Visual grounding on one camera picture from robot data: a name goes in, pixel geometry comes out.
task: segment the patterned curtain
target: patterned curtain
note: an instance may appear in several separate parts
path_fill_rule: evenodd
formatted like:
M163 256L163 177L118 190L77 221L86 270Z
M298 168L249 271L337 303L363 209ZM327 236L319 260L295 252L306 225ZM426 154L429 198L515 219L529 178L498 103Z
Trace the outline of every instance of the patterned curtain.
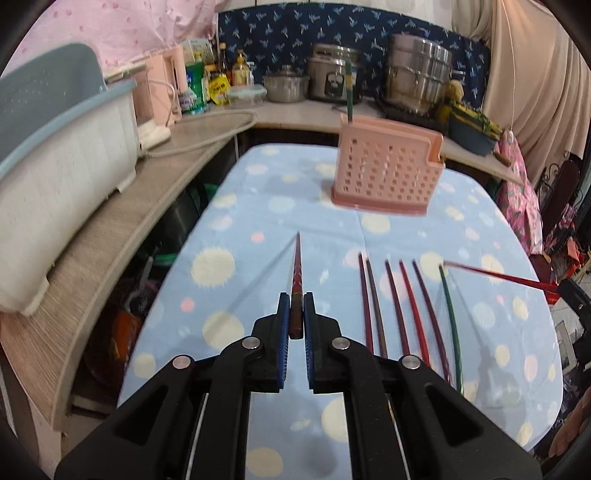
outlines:
M230 62L244 50L255 62L254 76L276 72L291 64L306 72L313 43L338 44L363 52L364 89L373 94L382 82L388 37L407 33L428 38L453 53L453 68L465 72L464 100L480 108L486 90L491 52L482 43L431 23L356 5L289 3L242 8L220 14L220 40L228 46Z

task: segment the red chopstick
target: red chopstick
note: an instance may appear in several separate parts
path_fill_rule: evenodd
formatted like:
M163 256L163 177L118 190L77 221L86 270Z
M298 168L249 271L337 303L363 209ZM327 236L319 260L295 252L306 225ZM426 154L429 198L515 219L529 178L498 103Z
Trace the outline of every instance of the red chopstick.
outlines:
M361 276L361 296L363 297L363 321L365 323L365 346L374 353L374 336L371 331L371 314L369 312L368 285L365 281L363 255L359 252L359 275Z
M371 288L371 298L374 302L375 323L378 327L378 345L379 355L382 358L388 358L388 348L386 346L386 335L384 333L384 322L382 321L382 312L379 309L378 289L375 287L374 272L371 268L369 257L365 259L368 268L369 286Z
M406 334L406 327L404 326L404 317L402 316L402 308L400 308L400 299L396 291L394 283L394 276L390 268L390 262L386 260L386 272L388 273L388 280L390 282L390 291L392 292L392 299L394 301L394 310L396 311L396 320L398 321L398 330L400 331L400 340L402 342L402 354L410 355L410 347L408 346L408 337Z
M417 302L414 299L413 288L410 286L410 281L408 279L406 268L404 268L404 263L402 262L402 260L400 261L400 271L402 272L404 284L406 285L408 291L408 299L410 300L410 306L413 309L414 324L417 328L418 344L421 346L421 355L423 356L423 362L428 367L431 367L431 362L429 361L429 348L427 347L425 332L423 331L423 325L421 324L421 316L419 315Z
M445 376L445 380L450 385L452 384L452 375L449 371L449 362L447 361L447 354L445 351L445 344L443 343L443 337L441 336L441 330L439 329L439 323L437 322L437 316L435 315L435 310L433 309L433 304L431 303L431 299L429 298L429 292L427 291L427 287L425 286L425 282L423 281L423 276L421 275L421 271L418 269L417 262L413 260L413 267L414 271L417 274L418 284L421 286L421 290L423 291L423 297L425 297L425 303L427 304L427 310L429 312L429 317L431 318L431 325L433 326L433 331L435 332L435 340L437 341L437 349L439 350L439 358L441 359L441 365L443 367L443 375Z
M502 278L503 280L512 281L514 283L525 285L531 288L537 288L538 290L547 291L549 293L558 293L558 286L551 283L543 283L540 281L528 280L527 278L514 277L513 275L505 275L504 273L497 273L490 270L484 270L478 267L470 267L468 265L463 265L461 263L456 262L448 262L447 260L443 262L443 265L446 265L448 267L461 268L463 270L469 270L471 272L483 273L484 275L489 275L491 277Z

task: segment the table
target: table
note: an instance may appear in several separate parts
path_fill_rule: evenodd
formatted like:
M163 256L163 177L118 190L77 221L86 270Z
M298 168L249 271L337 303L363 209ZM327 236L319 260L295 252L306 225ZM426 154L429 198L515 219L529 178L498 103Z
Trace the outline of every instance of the table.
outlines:
M437 266L442 258L535 278L518 240L485 191L444 171L423 217L381 215L334 206L329 189L337 149L264 145L249 150L207 208L150 311L119 398L122 403L155 371L184 353L216 355L250 333L291 291L294 242L301 232L304 291L343 335L363 342L357 256L366 252L379 285L390 358L401 355L384 260L395 271L411 351L420 354L398 271L410 273L435 371L436 342L417 279L420 263L450 358L453 347ZM465 395L524 448L556 418L562 398L560 359L541 292L470 272L448 279L462 344ZM378 351L377 334L374 333ZM304 341L289 345L285 389L253 394L247 478L350 477L343 400L308 390Z

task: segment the wall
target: wall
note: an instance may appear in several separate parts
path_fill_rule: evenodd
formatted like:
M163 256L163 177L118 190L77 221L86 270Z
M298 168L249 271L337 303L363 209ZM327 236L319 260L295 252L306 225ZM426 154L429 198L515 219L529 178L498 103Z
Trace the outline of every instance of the wall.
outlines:
M225 12L238 8L254 7L255 4L269 5L278 3L280 2L274 0L226 0L218 5L216 10ZM425 20L448 30L452 29L452 0L333 0L324 3L378 8Z

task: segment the dish rack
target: dish rack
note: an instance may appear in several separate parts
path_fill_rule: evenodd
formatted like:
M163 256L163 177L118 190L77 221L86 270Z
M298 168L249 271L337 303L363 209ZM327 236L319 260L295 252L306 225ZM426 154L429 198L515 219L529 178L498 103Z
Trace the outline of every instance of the dish rack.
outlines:
M339 156L332 188L337 205L425 215L441 172L443 136L386 119L341 116Z

